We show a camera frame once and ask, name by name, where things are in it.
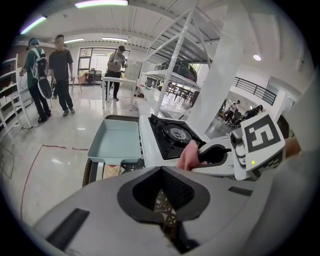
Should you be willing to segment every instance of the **railing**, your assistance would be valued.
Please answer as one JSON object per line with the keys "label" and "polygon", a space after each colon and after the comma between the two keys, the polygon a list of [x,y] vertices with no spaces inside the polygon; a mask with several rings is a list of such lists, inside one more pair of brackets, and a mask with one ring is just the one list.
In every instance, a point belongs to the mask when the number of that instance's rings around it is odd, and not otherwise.
{"label": "railing", "polygon": [[277,97],[277,95],[274,94],[273,92],[253,82],[244,80],[239,77],[234,78],[232,85],[263,99],[265,102],[269,103],[271,106],[274,104],[275,99]]}

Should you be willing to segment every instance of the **backpack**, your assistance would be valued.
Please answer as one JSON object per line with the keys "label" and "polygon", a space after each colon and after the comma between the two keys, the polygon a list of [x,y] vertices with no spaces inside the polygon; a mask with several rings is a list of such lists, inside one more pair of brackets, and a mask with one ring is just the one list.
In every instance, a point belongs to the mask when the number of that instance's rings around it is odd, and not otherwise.
{"label": "backpack", "polygon": [[41,54],[39,54],[37,48],[31,49],[36,55],[33,67],[31,68],[32,75],[37,80],[42,80],[47,78],[48,73],[48,61],[46,59],[46,54],[44,49],[41,49]]}
{"label": "backpack", "polygon": [[46,54],[44,49],[41,49],[41,54],[39,54],[37,48],[31,49],[36,55],[33,67],[31,68],[32,76],[38,80],[38,89],[41,95],[45,99],[51,99],[52,90],[47,79],[48,74],[48,61],[46,59]]}

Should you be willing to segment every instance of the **fluorescent light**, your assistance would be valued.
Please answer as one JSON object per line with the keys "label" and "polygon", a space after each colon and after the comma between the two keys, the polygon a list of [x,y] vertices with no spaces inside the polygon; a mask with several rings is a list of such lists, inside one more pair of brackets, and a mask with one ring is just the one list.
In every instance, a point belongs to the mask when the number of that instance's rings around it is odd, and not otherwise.
{"label": "fluorescent light", "polygon": [[84,38],[78,38],[78,39],[72,39],[72,40],[68,40],[68,41],[64,41],[65,44],[67,43],[73,43],[73,42],[78,42],[78,41],[83,41],[85,40]]}
{"label": "fluorescent light", "polygon": [[102,37],[102,40],[123,41],[123,42],[127,42],[127,41],[128,41],[128,39],[124,39],[124,38],[114,38],[114,37]]}
{"label": "fluorescent light", "polygon": [[253,55],[253,58],[258,62],[261,61],[261,57],[259,55]]}
{"label": "fluorescent light", "polygon": [[91,6],[127,6],[128,0],[93,0],[77,2],[74,5],[77,8],[85,8]]}
{"label": "fluorescent light", "polygon": [[47,18],[42,16],[40,18],[38,18],[37,20],[35,20],[34,22],[32,22],[29,26],[27,26],[24,30],[21,31],[21,35],[27,33],[29,30],[31,30],[32,28],[34,28],[36,25],[38,25],[39,23],[43,22],[44,20],[46,20]]}

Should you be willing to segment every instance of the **floor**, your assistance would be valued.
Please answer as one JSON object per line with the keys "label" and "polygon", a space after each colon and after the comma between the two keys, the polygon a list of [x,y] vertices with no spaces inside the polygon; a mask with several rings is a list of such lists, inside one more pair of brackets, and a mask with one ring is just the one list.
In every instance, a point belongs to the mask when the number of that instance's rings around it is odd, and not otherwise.
{"label": "floor", "polygon": [[[12,212],[31,227],[82,187],[87,151],[102,120],[108,115],[139,116],[137,108],[130,111],[130,90],[124,87],[118,92],[119,101],[106,102],[105,109],[100,86],[83,86],[82,90],[76,87],[71,96],[74,115],[63,117],[59,100],[51,100],[52,116],[47,122],[32,129],[16,126],[11,130],[14,141],[6,136],[1,142],[14,154],[13,157],[0,146],[4,159],[1,188]],[[27,112],[31,124],[37,126],[35,105],[27,107]],[[21,122],[27,124],[23,117]],[[230,129],[215,119],[206,134],[213,139],[228,132]]]}

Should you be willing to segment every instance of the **light blue tray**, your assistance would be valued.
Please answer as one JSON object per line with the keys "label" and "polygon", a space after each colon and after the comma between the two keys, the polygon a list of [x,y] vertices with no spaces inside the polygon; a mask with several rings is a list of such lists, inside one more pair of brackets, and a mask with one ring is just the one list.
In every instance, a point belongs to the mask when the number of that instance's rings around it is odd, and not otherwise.
{"label": "light blue tray", "polygon": [[89,148],[88,158],[117,166],[137,162],[141,158],[138,123],[103,120]]}

